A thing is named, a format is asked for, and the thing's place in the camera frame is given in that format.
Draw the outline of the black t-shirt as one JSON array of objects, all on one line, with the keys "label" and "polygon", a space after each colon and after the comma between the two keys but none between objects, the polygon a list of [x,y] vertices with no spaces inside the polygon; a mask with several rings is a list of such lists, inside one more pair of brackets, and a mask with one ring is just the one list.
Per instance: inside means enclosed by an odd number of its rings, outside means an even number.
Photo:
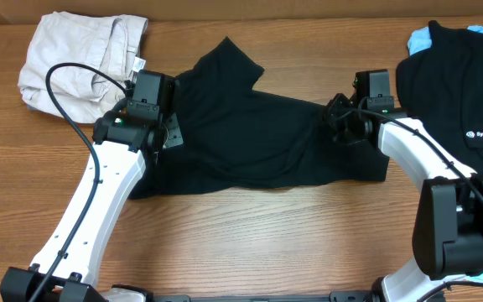
[{"label": "black t-shirt", "polygon": [[367,141],[335,141],[325,106],[254,90],[263,72],[224,38],[177,75],[173,109],[183,142],[159,153],[131,199],[386,178],[388,157]]}]

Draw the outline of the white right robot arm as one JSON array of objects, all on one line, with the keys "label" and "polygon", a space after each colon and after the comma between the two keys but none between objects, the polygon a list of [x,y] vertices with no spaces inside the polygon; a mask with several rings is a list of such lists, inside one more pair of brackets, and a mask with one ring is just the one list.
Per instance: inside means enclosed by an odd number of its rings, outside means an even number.
[{"label": "white right robot arm", "polygon": [[395,161],[420,194],[413,257],[370,290],[334,292],[332,301],[442,301],[454,286],[483,288],[483,177],[440,146],[417,118],[393,105],[336,95],[323,120],[341,143],[368,141]]}]

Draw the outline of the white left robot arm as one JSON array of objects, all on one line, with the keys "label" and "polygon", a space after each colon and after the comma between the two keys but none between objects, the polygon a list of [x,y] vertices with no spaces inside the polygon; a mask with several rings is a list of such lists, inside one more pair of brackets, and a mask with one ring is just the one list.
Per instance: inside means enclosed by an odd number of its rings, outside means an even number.
[{"label": "white left robot arm", "polygon": [[96,290],[101,260],[131,191],[151,167],[147,156],[181,142],[174,114],[109,111],[94,125],[84,174],[58,226],[26,269],[8,268],[4,302],[151,301],[129,285]]}]

